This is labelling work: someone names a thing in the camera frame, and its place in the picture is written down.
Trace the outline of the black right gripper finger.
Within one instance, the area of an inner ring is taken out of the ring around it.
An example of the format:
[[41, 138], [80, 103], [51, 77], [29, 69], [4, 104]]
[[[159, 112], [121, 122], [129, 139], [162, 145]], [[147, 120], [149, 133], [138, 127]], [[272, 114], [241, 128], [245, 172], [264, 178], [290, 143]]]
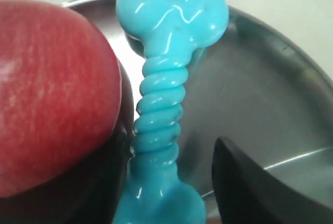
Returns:
[[332, 223], [332, 208], [279, 181], [226, 137], [215, 142], [212, 185], [222, 223]]

